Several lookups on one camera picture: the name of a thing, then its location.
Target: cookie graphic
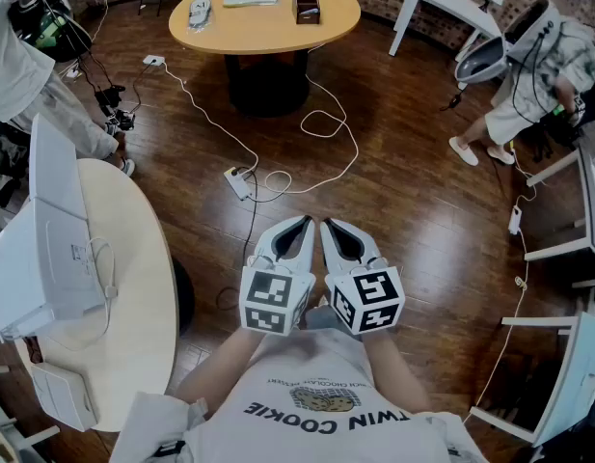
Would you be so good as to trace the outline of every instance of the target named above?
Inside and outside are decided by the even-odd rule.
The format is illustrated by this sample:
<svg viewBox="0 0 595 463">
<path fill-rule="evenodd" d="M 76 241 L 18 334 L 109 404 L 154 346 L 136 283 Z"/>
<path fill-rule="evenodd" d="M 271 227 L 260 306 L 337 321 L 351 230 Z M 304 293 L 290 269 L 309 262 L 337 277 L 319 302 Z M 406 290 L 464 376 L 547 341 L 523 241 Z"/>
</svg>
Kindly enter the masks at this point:
<svg viewBox="0 0 595 463">
<path fill-rule="evenodd" d="M 315 412 L 326 411 L 327 407 L 330 405 L 330 401 L 327 397 L 311 393 L 307 390 L 297 389 L 293 391 L 293 394 L 297 396 L 297 399 Z"/>
<path fill-rule="evenodd" d="M 327 398 L 329 400 L 329 406 L 325 408 L 326 412 L 350 412 L 355 403 L 349 397 L 335 396 Z"/>
</svg>

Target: round wooden table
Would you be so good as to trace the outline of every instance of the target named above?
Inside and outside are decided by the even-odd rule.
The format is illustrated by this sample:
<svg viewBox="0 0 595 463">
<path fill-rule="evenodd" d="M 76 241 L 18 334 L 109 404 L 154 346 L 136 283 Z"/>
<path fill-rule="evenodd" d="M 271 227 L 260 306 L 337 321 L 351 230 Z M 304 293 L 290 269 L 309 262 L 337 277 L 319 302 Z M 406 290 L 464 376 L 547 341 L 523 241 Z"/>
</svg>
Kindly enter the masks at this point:
<svg viewBox="0 0 595 463">
<path fill-rule="evenodd" d="M 115 251 L 115 284 L 111 321 L 106 334 L 96 338 L 105 323 L 104 308 L 82 319 L 55 327 L 40 336 L 45 362 L 80 373 L 94 407 L 96 430 L 122 429 L 138 391 L 163 395 L 175 363 L 177 340 L 176 284 L 169 248 L 160 223 L 141 189 L 122 171 L 95 159 L 79 159 L 78 169 L 87 209 L 90 236 L 103 236 Z M 99 249 L 101 242 L 94 248 Z M 108 284 L 110 251 L 97 255 L 97 272 Z M 16 349 L 25 367 L 31 363 L 27 347 Z"/>
<path fill-rule="evenodd" d="M 183 0 L 175 8 L 169 21 L 171 34 L 189 48 L 224 54 L 230 101 L 241 112 L 256 117 L 276 117 L 299 108 L 310 89 L 308 50 L 348 34 L 361 15 L 357 0 L 319 0 L 320 24 L 297 24 L 293 0 L 239 8 L 225 8 L 224 0 L 211 0 L 210 22 L 195 32 L 188 29 L 193 1 Z M 295 52 L 293 64 L 271 57 L 289 51 Z M 239 55 L 265 57 L 242 68 Z"/>
</svg>

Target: foot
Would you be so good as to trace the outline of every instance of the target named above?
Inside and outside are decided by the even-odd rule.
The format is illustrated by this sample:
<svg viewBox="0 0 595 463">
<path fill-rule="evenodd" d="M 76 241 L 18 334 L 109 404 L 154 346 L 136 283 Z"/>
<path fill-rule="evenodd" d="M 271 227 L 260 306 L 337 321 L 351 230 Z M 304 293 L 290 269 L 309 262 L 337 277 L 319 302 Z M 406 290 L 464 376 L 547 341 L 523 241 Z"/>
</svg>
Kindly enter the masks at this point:
<svg viewBox="0 0 595 463">
<path fill-rule="evenodd" d="M 122 158 L 122 165 L 119 167 L 129 177 L 132 177 L 136 164 L 131 159 Z"/>
<path fill-rule="evenodd" d="M 473 150 L 469 146 L 461 148 L 458 144 L 457 137 L 452 137 L 451 139 L 449 139 L 449 145 L 454 151 L 457 152 L 458 156 L 462 158 L 462 161 L 471 166 L 477 166 L 479 160 L 477 159 L 477 156 L 475 156 Z"/>
<path fill-rule="evenodd" d="M 513 165 L 516 162 L 513 154 L 507 152 L 502 146 L 490 146 L 487 151 L 490 157 L 498 159 L 498 161 L 505 165 Z"/>
<path fill-rule="evenodd" d="M 121 131 L 116 132 L 113 138 L 119 143 L 117 149 L 124 150 L 125 149 L 125 134 Z"/>
</svg>

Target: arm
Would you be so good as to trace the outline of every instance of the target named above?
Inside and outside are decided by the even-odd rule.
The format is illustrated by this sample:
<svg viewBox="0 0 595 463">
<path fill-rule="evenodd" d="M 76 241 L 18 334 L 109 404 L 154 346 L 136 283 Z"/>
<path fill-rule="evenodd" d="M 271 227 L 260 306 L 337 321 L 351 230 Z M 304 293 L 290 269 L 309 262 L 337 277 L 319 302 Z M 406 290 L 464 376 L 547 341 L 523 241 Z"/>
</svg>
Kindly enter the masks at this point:
<svg viewBox="0 0 595 463">
<path fill-rule="evenodd" d="M 412 413 L 430 411 L 427 392 L 409 369 L 386 330 L 362 335 L 377 391 Z"/>
<path fill-rule="evenodd" d="M 576 88 L 569 82 L 569 79 L 564 75 L 559 75 L 554 82 L 554 89 L 556 91 L 556 99 L 563 105 L 565 111 L 569 115 L 576 113 Z"/>
<path fill-rule="evenodd" d="M 203 397 L 209 413 L 215 413 L 246 371 L 264 336 L 239 328 L 181 381 L 176 397 L 186 403 Z"/>
</svg>

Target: white sneaker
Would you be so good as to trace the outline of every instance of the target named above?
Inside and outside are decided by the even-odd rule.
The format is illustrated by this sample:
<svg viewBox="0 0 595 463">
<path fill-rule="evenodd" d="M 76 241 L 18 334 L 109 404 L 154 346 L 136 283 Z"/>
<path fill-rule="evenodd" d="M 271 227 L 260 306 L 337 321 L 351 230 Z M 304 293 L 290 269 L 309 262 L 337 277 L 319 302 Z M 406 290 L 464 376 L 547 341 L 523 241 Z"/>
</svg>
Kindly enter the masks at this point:
<svg viewBox="0 0 595 463">
<path fill-rule="evenodd" d="M 507 152 L 506 150 L 502 150 L 501 154 L 500 151 L 497 150 L 494 146 L 490 146 L 490 148 L 488 148 L 487 151 L 488 155 L 491 158 L 498 159 L 498 161 L 504 163 L 505 165 L 513 165 L 516 162 L 515 158 L 513 157 L 513 154 L 511 152 Z"/>
<path fill-rule="evenodd" d="M 458 156 L 460 156 L 462 158 L 462 161 L 464 161 L 465 163 L 468 163 L 471 166 L 477 166 L 477 164 L 479 163 L 479 160 L 477 159 L 477 156 L 475 156 L 475 154 L 470 146 L 468 146 L 465 150 L 460 148 L 458 146 L 458 138 L 457 137 L 452 137 L 451 139 L 449 139 L 449 145 L 451 146 L 451 148 L 454 151 L 456 151 L 458 153 Z"/>
<path fill-rule="evenodd" d="M 134 173 L 134 168 L 136 168 L 136 164 L 131 159 L 122 158 L 122 172 L 124 172 L 129 177 L 132 177 Z"/>
</svg>

